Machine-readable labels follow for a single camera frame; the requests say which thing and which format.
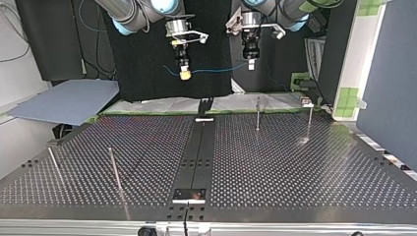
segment cable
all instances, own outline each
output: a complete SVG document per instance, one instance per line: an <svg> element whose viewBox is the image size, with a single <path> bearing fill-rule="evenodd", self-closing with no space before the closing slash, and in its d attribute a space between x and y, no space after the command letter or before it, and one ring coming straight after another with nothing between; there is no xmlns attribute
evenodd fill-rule
<svg viewBox="0 0 417 236"><path fill-rule="evenodd" d="M276 83L279 87L283 87L284 89L285 89L285 91L290 95L290 96L292 96L292 98L294 98L294 99L296 99L297 101L300 101L300 97L296 97L296 96L294 96L290 91L289 91L289 89L287 88L287 86L286 85L284 85L284 84L279 84L276 80L274 80L271 76L270 76L270 69L269 69L269 60L267 59L267 69L268 69L268 79L270 80L270 81L272 81L272 82L274 82L274 83Z"/></svg>
<svg viewBox="0 0 417 236"><path fill-rule="evenodd" d="M10 6L10 5L8 5L8 4L6 4L6 3L4 3L4 2L0 2L0 7L5 7L5 8L7 8L7 9L9 9L15 16L16 16L16 18L19 20L19 22L21 23L21 25L22 25L22 21L21 21L21 18L19 17L19 14L18 14L18 12L12 7L12 6ZM23 57L25 57L28 53L29 53L29 51L30 51L30 45L29 45L29 43L28 43L28 40L24 37L24 35L25 35L25 33L23 32L23 33L20 33L19 31L18 31L18 29L16 29L16 27L15 27L15 25L13 25L13 23L10 21L10 19L6 16L6 14L4 14L3 13L3 15L4 15L4 17L6 18L6 20L9 22L9 24L10 24L10 26L12 26L12 28L14 29L14 31L16 32L16 34L25 42L25 43L27 43L28 44L28 47L27 47L27 49L25 50L25 52L23 53L23 54L21 54L21 55L19 55L19 56L17 56L17 57L14 57L14 58L10 58L10 59L5 59L5 60L0 60L0 63L5 63L5 62L11 62L11 61L15 61L15 60L18 60L18 59L21 59L21 58L23 58Z"/></svg>
<svg viewBox="0 0 417 236"><path fill-rule="evenodd" d="M243 67L243 66L245 66L245 65L248 65L248 63L243 63L243 64L241 64L241 65L239 65L239 66L236 66L236 67L233 67L233 68L230 68L230 69L202 69L202 70L192 71L191 73L192 73L192 74L197 74L197 73L204 73L204 72L207 72L207 73L222 73L222 72L230 72L230 71L235 71L235 70L237 70L237 69L239 69L239 68L241 68L241 67ZM163 68L165 68L165 69L166 69L166 71L167 71L169 74L171 74L172 76L175 76L175 77L180 76L179 74L177 74L177 73L175 73L175 72L171 71L171 69L169 69L169 68L168 68L167 66L165 66L165 65L163 65Z"/></svg>
<svg viewBox="0 0 417 236"><path fill-rule="evenodd" d="M97 27L100 28L100 9L99 9L98 5L97 5ZM96 39L95 39L95 62L97 64L97 67L98 67L98 69L100 69L103 72L112 73L113 74L115 72L116 68L114 68L111 71L108 71L108 70L105 70L100 65L99 55L98 55L98 53L99 53L99 48L98 48L98 46L99 46L99 40L100 40L100 31L98 31L96 33Z"/></svg>
<svg viewBox="0 0 417 236"><path fill-rule="evenodd" d="M336 7L340 6L341 4L343 4L344 0L336 0L336 2L334 2L333 4L330 4L330 5L321 4L321 3L315 2L314 0L307 0L307 2L310 3L311 5L317 7L317 8L332 9L332 8L336 8Z"/></svg>
<svg viewBox="0 0 417 236"><path fill-rule="evenodd" d="M310 60L310 50L307 50L307 61L308 61L309 65L310 65L310 68L312 68L312 71L313 71L313 64L312 64L312 61ZM325 96L323 95L322 90L320 89L319 83L317 82L316 76L314 75L314 73L312 73L312 77L313 77L313 81L316 83L316 87L317 87L317 90L320 93L320 96L323 98L323 101L327 104L327 106L330 109L331 113L333 113L333 108L332 108L333 105L330 104L328 102L328 100L325 98Z"/></svg>
<svg viewBox="0 0 417 236"><path fill-rule="evenodd" d="M148 12L145 10L145 6L149 7L148 4L146 4L145 2L143 2L142 0L137 0L138 6L142 12L142 15L145 18L145 21L147 21L147 27L146 29L142 29L143 32L149 32L150 31L150 19L148 16Z"/></svg>
<svg viewBox="0 0 417 236"><path fill-rule="evenodd" d="M85 22L85 21L84 21L84 19L83 19L83 15L82 15L82 9L83 9L83 5L84 5L84 2L85 2L85 1L86 1L86 0L81 1L81 3L80 3L80 7L79 7L79 17L80 17L80 21L81 21L81 23L83 24L83 26L85 26L87 29L89 29L89 30L91 30L91 31L107 32L107 30L103 30L103 29L93 29L93 28L89 27L89 26L86 24L86 22Z"/></svg>
<svg viewBox="0 0 417 236"><path fill-rule="evenodd" d="M28 45L27 50L24 52L24 54L14 57L14 58L10 58L10 59L6 59L6 60L1 60L0 63L4 63L4 62L11 62L11 61L16 61L18 59L21 59L22 57L26 56L29 52L30 49L30 45Z"/></svg>
<svg viewBox="0 0 417 236"><path fill-rule="evenodd" d="M21 25L22 25L22 20L21 20L21 17L19 16L19 13L12 7L12 6L10 6L9 4L7 4L7 3L4 3L4 2L0 2L0 7L5 7L6 9L9 9L9 11L11 11L14 15L15 15L15 17L19 20L19 22L21 23ZM15 27L15 25L13 25L13 23L10 21L10 19L5 15L5 14L3 14L5 17L6 17L6 20L9 22L9 24L12 26L12 28L13 28L13 30L19 35L19 37L23 40L23 41L25 41L25 42L28 42L28 39L26 38L26 35L25 35L25 32L23 31L23 33L20 33L19 31L18 31L18 29L16 29L16 27Z"/></svg>

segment vertical pin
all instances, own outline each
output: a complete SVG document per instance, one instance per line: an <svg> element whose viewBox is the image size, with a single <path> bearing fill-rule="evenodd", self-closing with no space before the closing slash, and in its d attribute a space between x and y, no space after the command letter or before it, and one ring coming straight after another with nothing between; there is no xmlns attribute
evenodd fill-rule
<svg viewBox="0 0 417 236"><path fill-rule="evenodd" d="M258 101L257 101L257 131L260 130L260 125L261 125L261 105L260 105L261 101L260 98L258 97Z"/></svg>
<svg viewBox="0 0 417 236"><path fill-rule="evenodd" d="M116 159L114 158L114 154L113 154L113 148L109 147L108 153L110 155L111 164L113 165L114 176L116 177L117 186L119 187L119 190L123 190L122 184L120 183L119 171L117 170Z"/></svg>
<svg viewBox="0 0 417 236"><path fill-rule="evenodd" d="M51 148L51 147L49 147L49 148L48 148L48 151L49 151L49 154L50 154L50 156L51 156L51 158L52 158L53 165L55 165L55 168L59 168L59 167L58 167L58 163L56 162L56 159L55 159L55 155L54 155L54 153L53 153L53 151L52 151L52 148Z"/></svg>
<svg viewBox="0 0 417 236"><path fill-rule="evenodd" d="M309 126L311 126L311 124L312 124L313 109L314 109L314 106L312 106L312 107L310 108Z"/></svg>

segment gray surface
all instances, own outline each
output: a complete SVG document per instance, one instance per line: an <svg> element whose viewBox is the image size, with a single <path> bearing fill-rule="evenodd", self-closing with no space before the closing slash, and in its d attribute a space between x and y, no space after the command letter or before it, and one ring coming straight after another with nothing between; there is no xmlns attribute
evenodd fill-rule
<svg viewBox="0 0 417 236"><path fill-rule="evenodd" d="M357 2L358 0L344 1L341 6L331 10L319 76L320 89L331 104L336 97Z"/></svg>
<svg viewBox="0 0 417 236"><path fill-rule="evenodd" d="M387 3L363 99L358 128L417 170L417 2Z"/></svg>
<svg viewBox="0 0 417 236"><path fill-rule="evenodd" d="M417 223L417 183L345 126L269 114L257 132L256 117L215 118L211 171L196 172L205 221Z"/></svg>
<svg viewBox="0 0 417 236"><path fill-rule="evenodd" d="M33 167L27 164L2 180L0 217L165 220L192 121L189 116L101 118L54 150L59 170L44 153Z"/></svg>
<svg viewBox="0 0 417 236"><path fill-rule="evenodd" d="M80 126L97 114L118 92L116 82L68 81L21 103L8 115Z"/></svg>

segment metal frame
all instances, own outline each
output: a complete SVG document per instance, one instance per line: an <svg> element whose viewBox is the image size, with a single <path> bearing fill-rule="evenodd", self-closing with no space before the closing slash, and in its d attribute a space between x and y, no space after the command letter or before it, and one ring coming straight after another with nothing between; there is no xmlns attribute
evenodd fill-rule
<svg viewBox="0 0 417 236"><path fill-rule="evenodd" d="M220 116L225 115L214 116L214 122L198 123L193 121L194 128L192 128L192 132L189 134L186 149L182 155L181 164L170 193L171 198L175 189L207 189L207 196L210 196L215 131L218 129L215 120ZM72 136L68 136L66 142L72 140L88 126L85 125ZM354 141L353 144L360 146L362 151L381 157L373 161L381 163L381 168L384 171L388 171L401 184L411 186L417 193L415 181L394 165L390 165L380 153L367 146L360 138L353 134L350 136ZM47 150L34 157L32 164L36 164L34 163L35 160L41 162L45 158L48 158ZM7 185L10 181L14 181L18 176L28 171L27 167L18 168L9 176L0 180L0 187ZM263 232L266 235L277 235L278 233L278 235L313 235L317 233L346 235L356 230L375 235L410 235L417 234L417 225L411 225L416 224L416 212L416 210L406 209L352 210L329 207L310 207L307 209L253 208L242 211L238 208L221 209L211 207L209 197L204 205L172 204L162 208L152 208L151 210L144 210L142 207L126 209L123 207L74 206L60 207L59 210L48 212L45 215L40 214L42 213L41 206L1 206L0 217L3 219L0 219L0 235L12 233L23 235L59 235L65 233L133 235L142 226L156 227L158 232L165 232L164 235L168 232L169 235L183 235L184 222L187 222L190 235L200 236L214 234L230 235L230 232L248 235L254 232ZM236 221L236 215L241 216L238 221ZM245 215L251 216L250 221L248 221L249 218L245 221ZM30 218L45 218L45 220L26 220ZM366 223L345 224L345 222Z"/></svg>

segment white panel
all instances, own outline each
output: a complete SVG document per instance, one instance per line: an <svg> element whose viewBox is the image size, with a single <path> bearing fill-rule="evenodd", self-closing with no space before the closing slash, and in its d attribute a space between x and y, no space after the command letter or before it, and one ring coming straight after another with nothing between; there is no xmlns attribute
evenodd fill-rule
<svg viewBox="0 0 417 236"><path fill-rule="evenodd" d="M0 179L41 153L52 140L53 123L0 118Z"/></svg>
<svg viewBox="0 0 417 236"><path fill-rule="evenodd" d="M354 19L333 110L337 109L341 88L358 88L358 98L362 99L385 11L386 5L383 5L376 16L357 16ZM352 118L333 118L337 121L356 121L358 111L359 109L355 109Z"/></svg>

